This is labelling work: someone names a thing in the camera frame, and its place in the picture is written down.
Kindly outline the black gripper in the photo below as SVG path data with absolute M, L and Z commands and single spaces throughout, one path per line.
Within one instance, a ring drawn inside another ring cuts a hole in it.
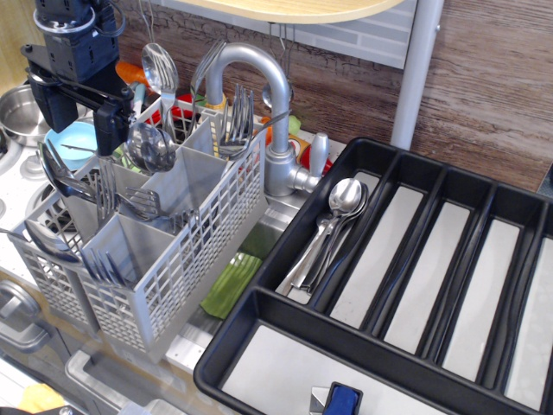
M 86 80 L 70 80 L 54 72 L 47 49 L 25 45 L 31 91 L 49 127 L 57 133 L 79 117 L 77 104 L 94 111 L 99 156 L 110 156 L 127 140 L 134 93 L 116 72 L 114 60 Z

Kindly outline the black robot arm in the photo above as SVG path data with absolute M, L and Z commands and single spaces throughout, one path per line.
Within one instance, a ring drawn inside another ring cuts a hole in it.
M 116 71 L 124 13 L 112 1 L 38 1 L 33 19 L 45 43 L 21 53 L 43 117 L 62 132 L 77 119 L 78 105 L 92 110 L 98 154 L 111 155 L 134 115 L 134 93 Z

